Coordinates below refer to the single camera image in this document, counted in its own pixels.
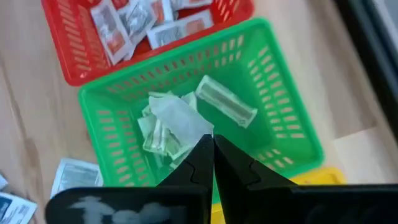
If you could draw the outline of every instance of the green plastic basket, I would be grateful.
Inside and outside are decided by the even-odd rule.
[[[195,91],[209,75],[259,109],[247,129],[198,99],[198,111],[250,156],[292,177],[320,165],[321,145],[271,26],[253,19],[84,85],[79,100],[107,186],[155,186],[171,170],[142,150],[148,92]],[[214,190],[213,202],[219,202]]]

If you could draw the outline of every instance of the red plastic basket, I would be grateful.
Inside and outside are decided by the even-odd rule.
[[[235,25],[250,18],[254,10],[251,0],[213,0],[213,3],[207,7],[179,11],[181,18],[210,9],[215,25],[156,50],[151,50],[145,38],[137,46],[132,59],[112,66],[108,63],[90,14],[90,8],[99,1],[42,0],[63,76],[73,86],[83,85],[103,75]],[[113,0],[116,8],[123,7],[127,2],[128,0]]]

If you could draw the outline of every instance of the wooden floor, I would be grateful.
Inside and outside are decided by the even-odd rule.
[[[398,182],[398,148],[332,1],[254,1],[255,16],[274,25],[325,166],[343,170],[348,182]],[[96,159],[40,1],[0,1],[0,30],[0,173],[13,193],[38,203],[33,223],[44,223],[60,158]],[[382,178],[364,176],[364,163]]]

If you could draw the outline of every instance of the wooden table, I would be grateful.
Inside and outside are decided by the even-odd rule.
[[[255,16],[274,25],[326,166],[341,167],[333,140],[376,128],[387,149],[378,152],[380,166],[395,172],[397,147],[332,1],[255,2]],[[0,172],[14,194],[38,204],[32,222],[44,223],[60,159],[96,159],[78,88],[63,80],[40,0],[0,1],[0,30]]]

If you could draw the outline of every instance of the yellow plastic basket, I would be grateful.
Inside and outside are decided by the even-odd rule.
[[[344,184],[345,178],[340,170],[326,167],[298,175],[291,178],[291,181],[302,185],[338,185]],[[225,224],[223,208],[220,203],[211,208],[211,224]]]

